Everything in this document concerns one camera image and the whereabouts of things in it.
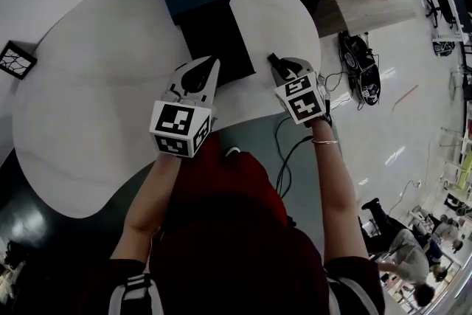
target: white bracelet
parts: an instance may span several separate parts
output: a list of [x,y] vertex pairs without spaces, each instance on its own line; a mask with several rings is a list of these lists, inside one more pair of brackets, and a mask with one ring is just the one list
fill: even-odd
[[315,139],[312,139],[311,143],[315,145],[335,145],[336,143],[339,143],[339,141],[337,139],[334,141],[316,141]]

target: white floor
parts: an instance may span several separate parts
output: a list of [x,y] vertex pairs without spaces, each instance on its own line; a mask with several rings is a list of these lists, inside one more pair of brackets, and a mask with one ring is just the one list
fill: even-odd
[[[460,62],[459,46],[448,57],[438,58],[431,45],[431,22],[424,16],[421,0],[414,2],[416,19],[369,33],[369,45],[380,56],[379,104],[358,111],[357,97],[343,101],[350,98],[346,75],[331,94],[333,117],[363,221],[370,217],[360,210],[364,202],[379,197],[388,212],[410,180],[422,184],[419,188],[409,184],[392,216],[405,220],[418,204],[442,212],[444,194],[438,179],[454,149],[439,146],[440,140],[447,140],[440,128],[462,130],[462,90],[457,89],[452,101],[448,89],[451,71]],[[340,71],[337,36],[323,38],[321,73],[326,77]],[[338,77],[330,77],[328,88],[337,82]]]

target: person's right arm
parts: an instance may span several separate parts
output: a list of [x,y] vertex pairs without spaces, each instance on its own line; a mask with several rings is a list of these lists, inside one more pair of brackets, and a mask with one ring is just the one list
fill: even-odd
[[[334,140],[328,123],[321,119],[310,121],[313,139]],[[315,144],[322,197],[324,228],[324,261],[337,257],[369,258],[357,219],[357,203],[353,183],[336,144]]]

